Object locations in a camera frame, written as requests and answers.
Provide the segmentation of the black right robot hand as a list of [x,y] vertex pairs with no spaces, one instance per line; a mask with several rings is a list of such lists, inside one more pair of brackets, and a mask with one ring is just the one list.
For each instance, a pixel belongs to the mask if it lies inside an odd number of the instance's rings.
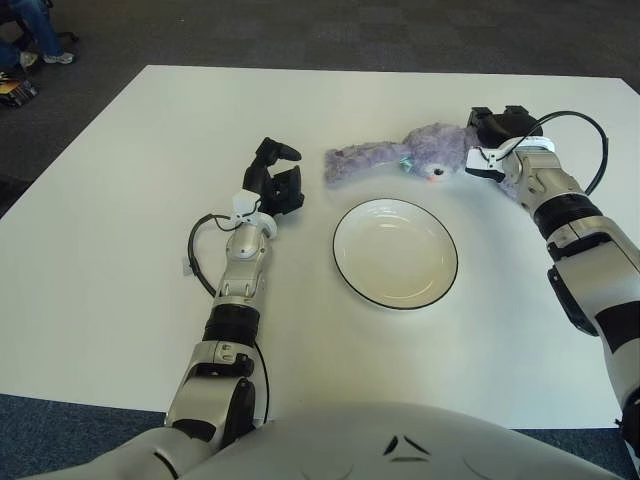
[[537,119],[520,105],[508,105],[502,113],[493,113],[488,107],[472,107],[467,126],[476,130],[483,147],[496,149],[511,138],[542,136]]

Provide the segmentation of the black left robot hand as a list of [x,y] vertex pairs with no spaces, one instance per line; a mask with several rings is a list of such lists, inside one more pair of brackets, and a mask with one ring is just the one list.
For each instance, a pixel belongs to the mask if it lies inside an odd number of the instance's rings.
[[272,217],[291,213],[304,204],[299,166],[272,176],[268,168],[278,160],[298,162],[301,154],[294,148],[265,137],[255,152],[255,158],[246,169],[242,187],[260,196],[258,210]]

